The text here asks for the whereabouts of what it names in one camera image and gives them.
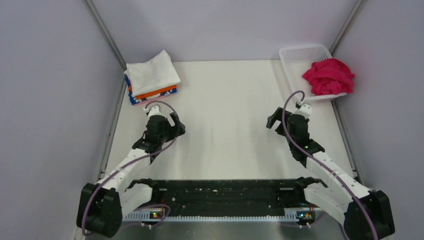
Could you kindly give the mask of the white printed t-shirt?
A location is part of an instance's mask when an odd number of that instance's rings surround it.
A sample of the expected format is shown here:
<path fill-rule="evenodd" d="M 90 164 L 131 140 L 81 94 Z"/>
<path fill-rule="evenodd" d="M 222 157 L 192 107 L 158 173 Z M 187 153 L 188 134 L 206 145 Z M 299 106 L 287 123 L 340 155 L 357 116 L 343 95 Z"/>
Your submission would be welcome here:
<path fill-rule="evenodd" d="M 147 62 L 128 63 L 124 74 L 128 77 L 131 92 L 137 96 L 171 87 L 181 82 L 166 50 L 162 50 Z"/>

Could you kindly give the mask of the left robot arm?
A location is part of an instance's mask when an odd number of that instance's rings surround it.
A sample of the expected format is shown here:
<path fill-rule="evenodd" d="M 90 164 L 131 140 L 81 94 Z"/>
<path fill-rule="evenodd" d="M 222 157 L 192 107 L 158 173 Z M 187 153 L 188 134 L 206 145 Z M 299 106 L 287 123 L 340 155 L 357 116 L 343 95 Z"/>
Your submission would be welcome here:
<path fill-rule="evenodd" d="M 160 202 L 157 182 L 138 176 L 185 134 L 186 127 L 175 109 L 169 116 L 158 105 L 147 105 L 143 110 L 148 120 L 141 138 L 109 174 L 81 190 L 76 226 L 84 237 L 97 234 L 111 238 L 128 214 L 143 204 L 154 207 Z"/>

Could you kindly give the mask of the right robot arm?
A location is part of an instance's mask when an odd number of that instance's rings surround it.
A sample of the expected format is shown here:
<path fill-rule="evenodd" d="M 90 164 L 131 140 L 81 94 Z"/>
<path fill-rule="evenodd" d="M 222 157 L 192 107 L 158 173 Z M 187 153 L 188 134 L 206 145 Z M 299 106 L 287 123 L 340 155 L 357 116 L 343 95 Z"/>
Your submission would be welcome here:
<path fill-rule="evenodd" d="M 296 181 L 293 200 L 299 206 L 309 203 L 334 218 L 350 240 L 381 240 L 395 233 L 389 197 L 354 179 L 310 138 L 309 117 L 312 107 L 307 102 L 290 112 L 278 107 L 267 118 L 266 127 L 279 125 L 276 133 L 285 137 L 292 157 L 316 177 Z"/>

